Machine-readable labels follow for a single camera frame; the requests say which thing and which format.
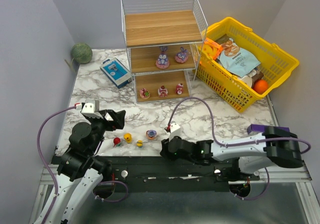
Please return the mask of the purple bunny orange ring toy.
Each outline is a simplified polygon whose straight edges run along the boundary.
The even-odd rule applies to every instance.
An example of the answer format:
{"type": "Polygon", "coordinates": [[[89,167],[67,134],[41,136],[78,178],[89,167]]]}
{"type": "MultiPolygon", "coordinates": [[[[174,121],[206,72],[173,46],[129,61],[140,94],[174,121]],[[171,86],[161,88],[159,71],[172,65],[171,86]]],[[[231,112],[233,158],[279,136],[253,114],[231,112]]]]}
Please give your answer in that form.
{"type": "Polygon", "coordinates": [[[157,132],[156,130],[147,130],[146,131],[146,137],[149,139],[149,140],[153,140],[157,137],[157,132]]]}

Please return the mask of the pink bear strawberry tart toy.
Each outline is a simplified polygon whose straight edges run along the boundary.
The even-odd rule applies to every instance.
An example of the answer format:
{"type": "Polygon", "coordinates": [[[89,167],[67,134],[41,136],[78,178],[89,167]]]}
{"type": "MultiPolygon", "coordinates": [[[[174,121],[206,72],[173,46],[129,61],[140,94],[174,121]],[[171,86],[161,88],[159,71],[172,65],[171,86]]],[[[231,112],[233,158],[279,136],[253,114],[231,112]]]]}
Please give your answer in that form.
{"type": "Polygon", "coordinates": [[[139,95],[142,99],[146,100],[150,98],[150,93],[147,89],[142,88],[139,90],[139,95]]]}

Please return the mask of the pink bear cake car toy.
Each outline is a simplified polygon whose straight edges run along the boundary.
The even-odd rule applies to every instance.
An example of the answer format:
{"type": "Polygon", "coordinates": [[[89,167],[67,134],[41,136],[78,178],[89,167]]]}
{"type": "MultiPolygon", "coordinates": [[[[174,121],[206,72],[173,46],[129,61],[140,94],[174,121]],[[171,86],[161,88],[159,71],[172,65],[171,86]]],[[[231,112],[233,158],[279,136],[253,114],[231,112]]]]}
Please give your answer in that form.
{"type": "Polygon", "coordinates": [[[158,89],[158,96],[160,98],[164,98],[164,97],[167,97],[168,96],[168,89],[163,85],[161,86],[159,89],[158,89]]]}

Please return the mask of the purple bunny pink donut toy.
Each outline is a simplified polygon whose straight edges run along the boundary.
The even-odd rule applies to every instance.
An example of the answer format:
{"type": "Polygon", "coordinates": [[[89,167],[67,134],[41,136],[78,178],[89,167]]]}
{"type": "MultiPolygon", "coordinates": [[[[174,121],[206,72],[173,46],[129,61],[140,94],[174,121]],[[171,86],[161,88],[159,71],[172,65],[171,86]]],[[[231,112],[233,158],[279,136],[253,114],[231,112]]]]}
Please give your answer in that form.
{"type": "Polygon", "coordinates": [[[156,67],[159,69],[166,69],[170,65],[170,61],[168,59],[168,56],[166,54],[166,51],[168,50],[167,46],[160,46],[160,54],[156,60],[156,67]]]}

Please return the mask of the purple unicorn pink donut toy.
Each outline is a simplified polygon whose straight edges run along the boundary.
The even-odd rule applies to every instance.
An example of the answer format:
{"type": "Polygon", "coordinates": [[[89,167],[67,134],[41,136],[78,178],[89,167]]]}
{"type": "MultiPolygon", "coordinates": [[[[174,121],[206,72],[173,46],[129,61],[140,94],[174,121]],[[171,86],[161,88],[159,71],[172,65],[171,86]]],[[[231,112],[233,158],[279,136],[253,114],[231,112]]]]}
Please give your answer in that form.
{"type": "Polygon", "coordinates": [[[188,50],[185,49],[184,47],[180,47],[180,52],[178,52],[174,58],[177,63],[185,63],[189,58],[188,55],[189,55],[188,50]]]}

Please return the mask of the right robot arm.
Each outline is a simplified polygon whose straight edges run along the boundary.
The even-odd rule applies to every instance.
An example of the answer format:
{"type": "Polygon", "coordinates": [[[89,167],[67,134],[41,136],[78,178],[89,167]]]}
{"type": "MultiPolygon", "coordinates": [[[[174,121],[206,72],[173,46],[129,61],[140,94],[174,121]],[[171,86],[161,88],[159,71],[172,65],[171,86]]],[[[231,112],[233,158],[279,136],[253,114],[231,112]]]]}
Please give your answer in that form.
{"type": "Polygon", "coordinates": [[[180,137],[181,128],[174,123],[169,137],[161,142],[160,155],[170,161],[183,159],[197,165],[209,166],[229,159],[235,161],[237,174],[253,174],[259,169],[278,166],[296,169],[303,166],[299,141],[295,134],[270,126],[264,132],[247,138],[222,141],[190,142],[180,137]]]}

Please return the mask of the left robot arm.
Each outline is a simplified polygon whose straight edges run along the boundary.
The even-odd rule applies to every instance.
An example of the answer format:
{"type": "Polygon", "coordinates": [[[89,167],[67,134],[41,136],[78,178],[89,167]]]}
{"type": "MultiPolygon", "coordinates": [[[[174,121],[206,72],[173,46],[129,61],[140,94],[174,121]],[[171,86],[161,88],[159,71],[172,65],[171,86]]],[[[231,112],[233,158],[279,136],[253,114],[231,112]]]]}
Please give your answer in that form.
{"type": "Polygon", "coordinates": [[[126,111],[87,111],[86,107],[85,104],[81,108],[86,121],[72,128],[69,147],[61,156],[57,174],[53,174],[50,167],[46,166],[54,187],[36,220],[37,224],[69,224],[88,195],[100,183],[110,186],[119,183],[128,190],[125,183],[115,179],[111,162],[99,161],[95,156],[106,131],[124,128],[126,111]]]}

